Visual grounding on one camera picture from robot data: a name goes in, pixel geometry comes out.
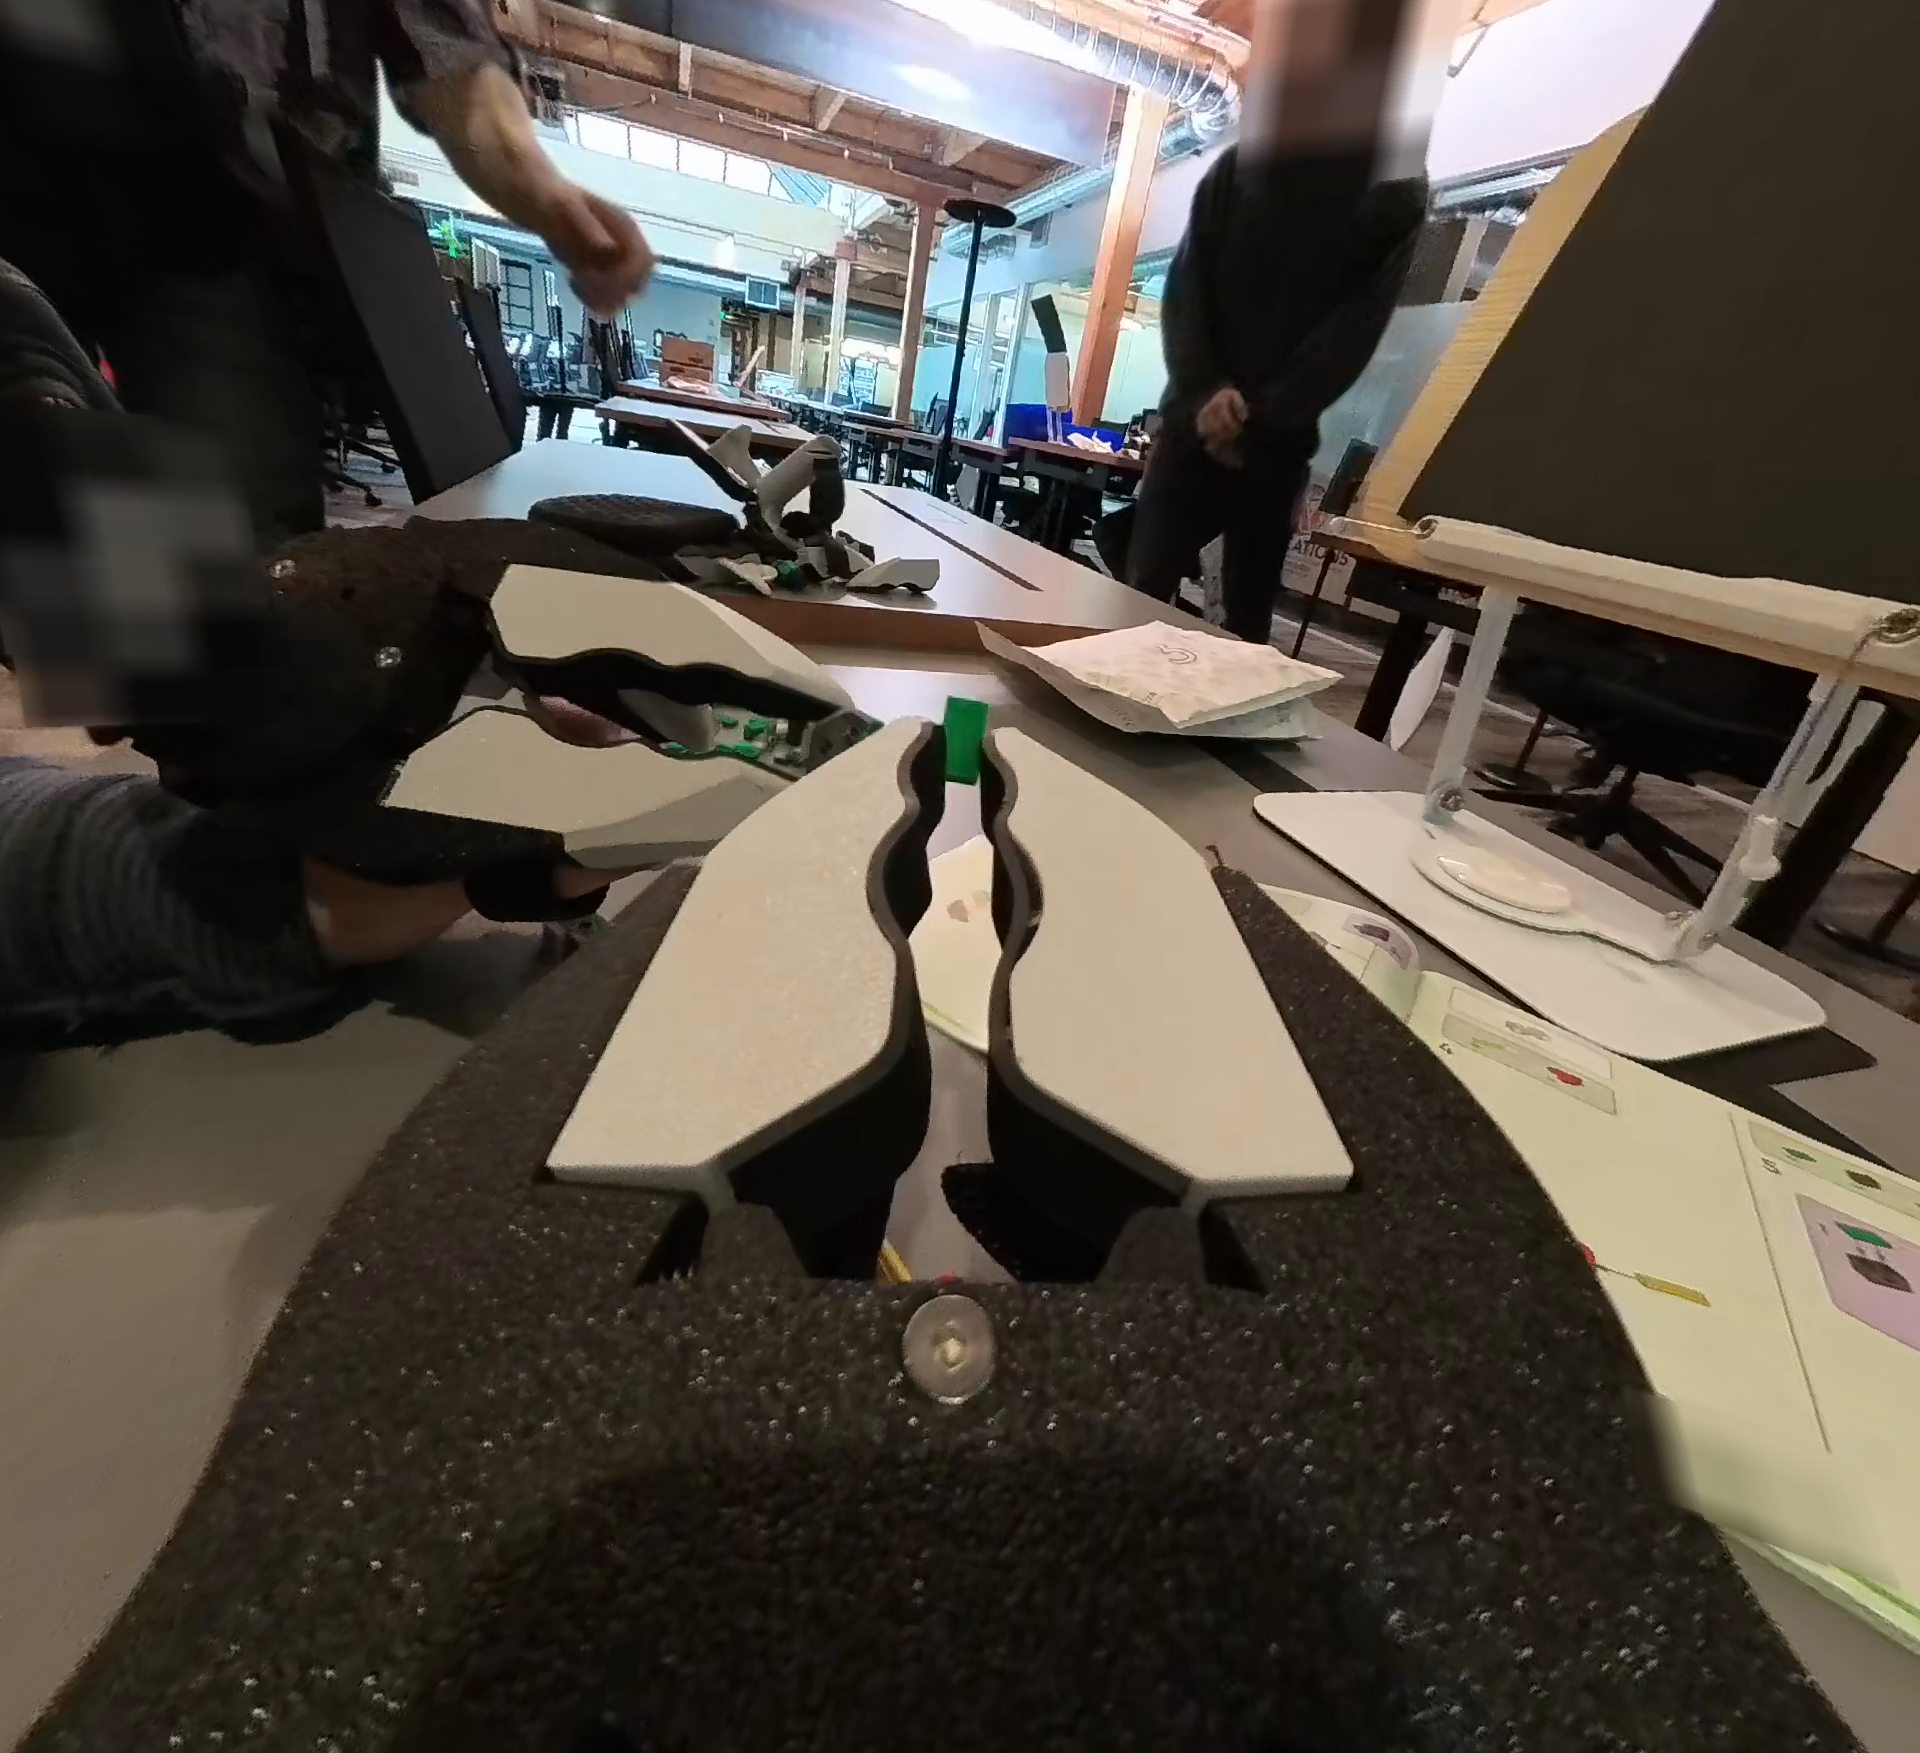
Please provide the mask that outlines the background office desks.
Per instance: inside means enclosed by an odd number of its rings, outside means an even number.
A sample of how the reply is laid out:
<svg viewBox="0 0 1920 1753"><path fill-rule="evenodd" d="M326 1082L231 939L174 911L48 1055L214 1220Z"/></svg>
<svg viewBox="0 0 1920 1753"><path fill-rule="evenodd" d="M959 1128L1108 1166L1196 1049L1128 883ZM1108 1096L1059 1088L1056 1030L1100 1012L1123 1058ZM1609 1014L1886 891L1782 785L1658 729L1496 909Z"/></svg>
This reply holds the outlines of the background office desks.
<svg viewBox="0 0 1920 1753"><path fill-rule="evenodd" d="M611 445L685 458L741 434L754 468L770 468L820 436L837 448L851 480L922 489L1056 550L1083 534L1083 514L1099 517L1111 501L1134 497L1144 470L1140 451L1102 451L1073 439L943 439L914 424L831 404L782 410L650 383L598 402L593 414Z"/></svg>

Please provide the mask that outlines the grey and green brick assembly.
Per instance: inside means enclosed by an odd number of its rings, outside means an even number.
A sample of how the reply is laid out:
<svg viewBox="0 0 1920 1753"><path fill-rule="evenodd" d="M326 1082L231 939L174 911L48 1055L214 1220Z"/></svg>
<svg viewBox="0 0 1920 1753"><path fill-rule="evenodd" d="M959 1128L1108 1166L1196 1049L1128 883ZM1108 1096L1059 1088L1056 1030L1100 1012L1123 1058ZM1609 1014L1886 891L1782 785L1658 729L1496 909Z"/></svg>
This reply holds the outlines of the grey and green brick assembly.
<svg viewBox="0 0 1920 1753"><path fill-rule="evenodd" d="M837 710L813 722L754 714L732 707L685 707L630 695L618 714L593 713L558 696L522 695L520 707L545 733L580 746L643 744L672 758L718 758L798 781L860 740L881 722L858 710Z"/></svg>

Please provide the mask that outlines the brick instruction booklet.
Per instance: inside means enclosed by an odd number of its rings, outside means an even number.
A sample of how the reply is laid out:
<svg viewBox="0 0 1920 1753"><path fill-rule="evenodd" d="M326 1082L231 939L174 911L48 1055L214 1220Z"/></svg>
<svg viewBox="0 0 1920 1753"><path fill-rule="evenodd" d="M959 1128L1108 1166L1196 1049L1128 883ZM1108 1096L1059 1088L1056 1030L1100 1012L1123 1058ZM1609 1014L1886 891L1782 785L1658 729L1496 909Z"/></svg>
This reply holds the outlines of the brick instruction booklet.
<svg viewBox="0 0 1920 1753"><path fill-rule="evenodd" d="M1425 973L1402 928L1266 888L1479 1102L1579 1243L1688 1489L1916 1648L1916 1180Z"/></svg>

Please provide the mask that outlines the person's left hand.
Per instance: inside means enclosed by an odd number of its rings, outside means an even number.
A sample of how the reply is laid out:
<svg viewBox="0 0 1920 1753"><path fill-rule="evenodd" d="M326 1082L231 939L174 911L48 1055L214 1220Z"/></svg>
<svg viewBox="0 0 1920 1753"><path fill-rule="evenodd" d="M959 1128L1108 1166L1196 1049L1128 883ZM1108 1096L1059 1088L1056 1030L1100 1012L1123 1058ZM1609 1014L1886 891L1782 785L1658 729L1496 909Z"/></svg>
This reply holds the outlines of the person's left hand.
<svg viewBox="0 0 1920 1753"><path fill-rule="evenodd" d="M301 864L301 889L311 937L338 971L396 962L444 939L473 911L459 882L393 885L314 857Z"/></svg>

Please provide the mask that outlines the pale pistol grip part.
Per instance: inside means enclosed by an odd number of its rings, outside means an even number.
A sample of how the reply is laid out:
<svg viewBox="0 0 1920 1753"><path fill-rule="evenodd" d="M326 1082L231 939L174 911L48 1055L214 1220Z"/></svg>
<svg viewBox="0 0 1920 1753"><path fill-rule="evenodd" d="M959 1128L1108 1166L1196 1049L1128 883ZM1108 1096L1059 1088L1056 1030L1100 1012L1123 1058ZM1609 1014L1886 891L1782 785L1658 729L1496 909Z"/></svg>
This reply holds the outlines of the pale pistol grip part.
<svg viewBox="0 0 1920 1753"><path fill-rule="evenodd" d="M844 512L841 454L827 436L807 436L763 466L754 458L751 428L738 424L705 439L690 422L668 422L685 456L741 512L751 534L780 543L829 536Z"/></svg>

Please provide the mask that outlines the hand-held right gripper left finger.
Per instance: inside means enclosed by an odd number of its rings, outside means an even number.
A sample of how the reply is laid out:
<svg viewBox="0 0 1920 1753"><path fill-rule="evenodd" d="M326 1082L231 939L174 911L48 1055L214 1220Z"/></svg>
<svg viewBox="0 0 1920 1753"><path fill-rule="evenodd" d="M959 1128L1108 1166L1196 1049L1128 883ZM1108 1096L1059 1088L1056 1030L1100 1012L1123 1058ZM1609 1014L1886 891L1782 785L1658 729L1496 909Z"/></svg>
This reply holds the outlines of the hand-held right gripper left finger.
<svg viewBox="0 0 1920 1753"><path fill-rule="evenodd" d="M757 1207L801 1253L875 1253L932 1055L940 729L900 719L728 834L688 885L547 1155L561 1182Z"/></svg>

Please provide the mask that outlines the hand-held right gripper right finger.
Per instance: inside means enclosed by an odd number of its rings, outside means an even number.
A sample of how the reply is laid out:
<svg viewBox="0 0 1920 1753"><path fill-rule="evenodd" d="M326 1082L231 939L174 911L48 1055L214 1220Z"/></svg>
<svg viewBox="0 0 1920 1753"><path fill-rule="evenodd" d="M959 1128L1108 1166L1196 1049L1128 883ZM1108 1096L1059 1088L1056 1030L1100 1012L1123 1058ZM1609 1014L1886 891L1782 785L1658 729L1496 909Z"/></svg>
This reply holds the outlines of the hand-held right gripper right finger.
<svg viewBox="0 0 1920 1753"><path fill-rule="evenodd" d="M1350 1155L1203 854L1027 733L990 733L991 1164L1088 1253L1146 1210L1349 1188Z"/></svg>

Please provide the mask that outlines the black office chair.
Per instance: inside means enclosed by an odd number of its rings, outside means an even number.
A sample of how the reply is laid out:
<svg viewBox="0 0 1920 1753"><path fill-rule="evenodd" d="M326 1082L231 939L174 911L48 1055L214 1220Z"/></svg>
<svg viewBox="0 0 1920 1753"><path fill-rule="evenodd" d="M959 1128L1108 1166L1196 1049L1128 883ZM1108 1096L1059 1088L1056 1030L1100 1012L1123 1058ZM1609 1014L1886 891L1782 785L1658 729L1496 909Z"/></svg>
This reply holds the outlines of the black office chair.
<svg viewBox="0 0 1920 1753"><path fill-rule="evenodd" d="M1646 814L1638 785L1695 787L1710 774L1764 787L1811 695L1809 673L1682 644L1536 650L1507 675L1539 710L1535 730L1569 730L1584 762L1563 787L1531 776L1525 761L1479 768L1481 794L1549 816L1553 834L1587 851L1624 844L1689 902L1703 898L1692 872L1718 872L1720 860Z"/></svg>

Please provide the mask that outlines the large black board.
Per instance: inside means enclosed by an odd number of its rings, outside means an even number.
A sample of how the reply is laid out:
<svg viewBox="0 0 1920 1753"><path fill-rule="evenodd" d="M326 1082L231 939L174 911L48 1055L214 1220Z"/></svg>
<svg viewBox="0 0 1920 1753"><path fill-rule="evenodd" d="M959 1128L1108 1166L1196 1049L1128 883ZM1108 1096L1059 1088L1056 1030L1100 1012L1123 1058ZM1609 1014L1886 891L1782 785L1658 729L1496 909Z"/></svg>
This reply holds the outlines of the large black board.
<svg viewBox="0 0 1920 1753"><path fill-rule="evenodd" d="M1917 0L1714 0L1366 514L1916 599Z"/></svg>

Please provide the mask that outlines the dark flat panel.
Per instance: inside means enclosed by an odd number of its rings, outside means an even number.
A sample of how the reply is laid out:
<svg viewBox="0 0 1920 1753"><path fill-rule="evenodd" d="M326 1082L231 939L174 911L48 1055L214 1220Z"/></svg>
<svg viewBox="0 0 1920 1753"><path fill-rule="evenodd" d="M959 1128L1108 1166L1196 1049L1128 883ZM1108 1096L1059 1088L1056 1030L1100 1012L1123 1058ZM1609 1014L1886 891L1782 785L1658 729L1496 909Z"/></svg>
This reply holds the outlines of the dark flat panel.
<svg viewBox="0 0 1920 1753"><path fill-rule="evenodd" d="M314 206L411 501L500 465L508 436L416 208L334 172Z"/></svg>

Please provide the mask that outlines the wooden-edged desk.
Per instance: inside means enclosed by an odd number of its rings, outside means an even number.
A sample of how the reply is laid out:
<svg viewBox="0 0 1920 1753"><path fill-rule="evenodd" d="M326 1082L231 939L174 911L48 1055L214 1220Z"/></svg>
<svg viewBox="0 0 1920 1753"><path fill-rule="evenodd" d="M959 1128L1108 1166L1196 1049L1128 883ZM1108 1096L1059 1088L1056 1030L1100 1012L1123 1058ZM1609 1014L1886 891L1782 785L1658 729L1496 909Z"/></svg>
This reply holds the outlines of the wooden-edged desk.
<svg viewBox="0 0 1920 1753"><path fill-rule="evenodd" d="M522 519L542 499L577 493L640 495L732 511L732 501L684 458L548 439L522 445L495 468L432 497L420 514L438 521ZM977 623L1021 646L1046 646L1150 620L1188 620L928 493L852 485L844 531L879 557L937 560L940 583L928 597L897 590L879 596L809 590L762 597L725 588L723 601L804 650L937 656L976 656Z"/></svg>

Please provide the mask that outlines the white paper bag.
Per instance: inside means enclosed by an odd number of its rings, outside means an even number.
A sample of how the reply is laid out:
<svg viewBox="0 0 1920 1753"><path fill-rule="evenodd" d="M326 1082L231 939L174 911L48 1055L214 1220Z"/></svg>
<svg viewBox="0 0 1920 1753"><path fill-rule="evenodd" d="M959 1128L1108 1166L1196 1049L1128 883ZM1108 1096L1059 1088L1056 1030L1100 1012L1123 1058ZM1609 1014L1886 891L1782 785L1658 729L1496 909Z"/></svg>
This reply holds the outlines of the white paper bag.
<svg viewBox="0 0 1920 1753"><path fill-rule="evenodd" d="M1341 682L1266 644L1184 620L1021 646L983 622L980 646L1115 733L1222 740L1294 740L1318 733L1317 699Z"/></svg>

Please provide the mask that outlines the black foam gripper shells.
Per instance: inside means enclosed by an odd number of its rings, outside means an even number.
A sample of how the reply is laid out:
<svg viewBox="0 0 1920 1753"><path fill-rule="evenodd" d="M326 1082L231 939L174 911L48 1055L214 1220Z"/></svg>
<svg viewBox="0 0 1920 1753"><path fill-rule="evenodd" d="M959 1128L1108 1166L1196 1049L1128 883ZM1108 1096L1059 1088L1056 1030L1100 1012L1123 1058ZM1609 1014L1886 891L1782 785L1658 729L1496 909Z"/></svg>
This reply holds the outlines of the black foam gripper shells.
<svg viewBox="0 0 1920 1753"><path fill-rule="evenodd" d="M685 557L736 559L756 550L732 512L648 495L558 495L534 502L525 517L656 564Z"/></svg>

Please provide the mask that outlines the loose grey finger plates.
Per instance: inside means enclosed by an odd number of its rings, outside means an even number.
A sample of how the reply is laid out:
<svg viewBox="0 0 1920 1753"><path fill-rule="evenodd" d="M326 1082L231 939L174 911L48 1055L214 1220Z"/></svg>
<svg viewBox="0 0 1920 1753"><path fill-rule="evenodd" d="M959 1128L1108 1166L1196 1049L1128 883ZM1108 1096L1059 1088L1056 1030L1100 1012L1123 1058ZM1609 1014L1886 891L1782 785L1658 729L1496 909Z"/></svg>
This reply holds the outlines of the loose grey finger plates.
<svg viewBox="0 0 1920 1753"><path fill-rule="evenodd" d="M736 539L680 549L665 557L688 582L751 591L760 597L829 594L890 594L925 597L941 579L941 562L923 557L875 559L843 536L825 540Z"/></svg>

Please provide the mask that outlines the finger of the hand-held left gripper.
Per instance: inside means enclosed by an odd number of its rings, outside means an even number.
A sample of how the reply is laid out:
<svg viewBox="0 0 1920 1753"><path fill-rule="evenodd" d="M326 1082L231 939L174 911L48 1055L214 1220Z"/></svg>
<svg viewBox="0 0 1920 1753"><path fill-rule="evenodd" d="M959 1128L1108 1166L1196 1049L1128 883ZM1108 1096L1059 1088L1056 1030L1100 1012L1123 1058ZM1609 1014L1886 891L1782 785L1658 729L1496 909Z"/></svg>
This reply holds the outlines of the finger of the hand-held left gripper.
<svg viewBox="0 0 1920 1753"><path fill-rule="evenodd" d="M852 710L797 647L684 585L512 564L492 590L487 623L512 680L606 719L635 696L798 722Z"/></svg>
<svg viewBox="0 0 1920 1753"><path fill-rule="evenodd" d="M786 788L732 757L672 757L639 740L589 748L522 710L480 707L416 748L381 805L514 827L579 865L637 869L709 851Z"/></svg>

